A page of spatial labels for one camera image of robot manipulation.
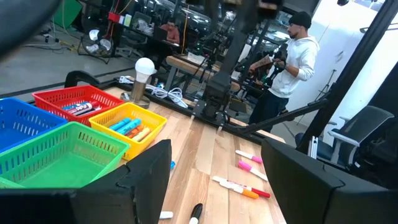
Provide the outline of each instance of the desk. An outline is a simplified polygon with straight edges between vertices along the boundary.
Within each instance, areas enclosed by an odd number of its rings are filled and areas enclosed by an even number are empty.
[[[174,57],[174,56],[168,56],[166,58],[166,62],[167,62],[168,65],[170,65],[172,67],[172,69],[170,70],[169,77],[167,78],[167,82],[165,84],[165,90],[170,90],[170,87],[172,85],[172,82],[173,82],[174,76],[175,76],[175,74],[177,72],[177,69],[193,75],[195,73],[195,71],[199,67],[199,65],[194,65],[193,62],[192,63],[188,63],[188,62],[183,61],[183,60],[181,60],[181,59],[179,59],[177,57]],[[220,68],[217,65],[214,65],[213,66],[213,70],[215,72],[218,72],[220,70]],[[199,69],[199,71],[196,74],[196,77],[200,78],[202,72],[203,72],[203,68]],[[210,71],[206,70],[205,73],[203,74],[203,78],[206,80],[209,77],[209,75],[211,77],[213,76],[213,74]],[[232,82],[231,89],[233,91],[238,91],[240,89],[240,86],[239,86],[239,84],[237,84],[235,82]]]
[[[111,88],[107,92],[119,97],[123,91]],[[163,139],[171,139],[172,159],[176,163],[170,173],[162,209],[173,212],[174,217],[159,223],[188,223],[192,209],[198,203],[204,204],[200,223],[285,223],[269,183],[237,168],[238,161],[243,160],[265,173],[263,165],[235,154],[235,150],[242,150],[261,156],[260,145],[225,131],[217,134],[216,128],[153,102],[149,110],[168,119],[151,146]],[[254,200],[225,189],[211,179],[214,175],[269,192],[271,198]]]
[[[139,30],[137,30],[137,29],[135,29],[135,28],[131,28],[131,27],[126,27],[126,26],[123,26],[124,28],[126,28],[127,30],[131,30],[131,31],[133,31],[133,32],[135,32],[135,33],[137,33],[137,34],[139,34],[139,35],[143,35],[144,37],[147,37],[147,38],[150,38],[150,39],[152,39],[152,40],[155,40],[155,41],[158,41],[158,42],[160,42],[160,43],[163,43],[163,44],[166,44],[166,45],[168,45],[168,46],[171,46],[171,47],[180,47],[180,45],[176,45],[176,44],[173,44],[173,43],[171,43],[171,42],[169,42],[169,41],[166,41],[166,40],[158,40],[158,39],[156,39],[156,38],[154,38],[154,35],[153,34],[146,34],[146,33],[144,33],[144,32],[141,32],[141,31],[139,31]]]

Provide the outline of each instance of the plastic basket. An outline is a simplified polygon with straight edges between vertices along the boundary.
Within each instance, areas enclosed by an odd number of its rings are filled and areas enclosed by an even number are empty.
[[[35,98],[36,106],[39,108],[63,117],[68,121],[76,121],[87,126],[90,125],[88,118],[123,103],[123,100],[90,85],[42,91],[33,93],[32,95]],[[97,101],[102,109],[81,116],[75,116],[62,109],[63,107],[82,103],[84,101]]]
[[[67,121],[15,98],[0,100],[0,152],[57,128]]]
[[[142,125],[145,128],[149,128],[151,132],[142,141],[137,142],[108,128],[124,118],[141,119]],[[132,103],[122,104],[90,118],[91,127],[95,130],[130,144],[129,150],[123,155],[123,159],[126,160],[131,160],[138,156],[156,138],[166,122],[166,118]]]
[[[127,149],[71,122],[0,154],[0,188],[80,188],[115,169]]]

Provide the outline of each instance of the black chair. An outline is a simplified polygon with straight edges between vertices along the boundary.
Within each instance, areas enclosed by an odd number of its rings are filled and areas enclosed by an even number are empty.
[[[392,118],[394,115],[388,111],[374,106],[364,107],[341,129],[333,129],[328,132],[335,138],[333,147],[322,141],[318,142],[317,156],[344,167],[351,166],[357,149],[361,147],[365,139]],[[296,135],[297,145],[300,144],[302,136],[303,133]]]

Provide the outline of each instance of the floor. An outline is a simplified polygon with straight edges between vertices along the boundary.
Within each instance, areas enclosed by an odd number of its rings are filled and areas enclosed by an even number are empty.
[[[70,34],[77,36],[77,33],[73,31]],[[75,46],[78,45],[78,39],[70,37],[61,31],[57,31],[55,35],[62,41]],[[27,44],[42,45],[45,42],[43,37],[35,36]],[[60,46],[54,45],[52,48],[59,49]],[[136,58],[112,58],[108,64],[105,64],[96,58],[78,55],[77,52],[67,49],[51,51],[25,45],[14,52],[11,57],[0,62],[0,98],[5,93],[64,82],[67,73],[73,70],[82,70],[92,75],[97,75],[132,67],[136,60]],[[112,77],[120,75],[133,76],[135,74],[134,70],[130,70],[107,75],[99,79],[109,80]],[[30,93],[17,97],[24,101],[32,100]],[[241,115],[238,119],[247,123],[249,115]],[[302,124],[297,125],[296,122],[292,121],[275,125],[271,133],[284,138],[287,144],[294,147],[294,136],[297,133],[305,132],[306,129],[306,126]]]

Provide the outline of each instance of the lamp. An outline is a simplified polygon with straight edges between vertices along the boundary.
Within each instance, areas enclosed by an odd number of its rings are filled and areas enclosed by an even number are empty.
[[[130,101],[142,108],[149,108],[149,99],[144,96],[146,82],[148,78],[155,73],[155,65],[149,58],[140,58],[136,62],[136,79],[134,80],[133,88],[130,96],[128,93],[122,93],[121,99]]]

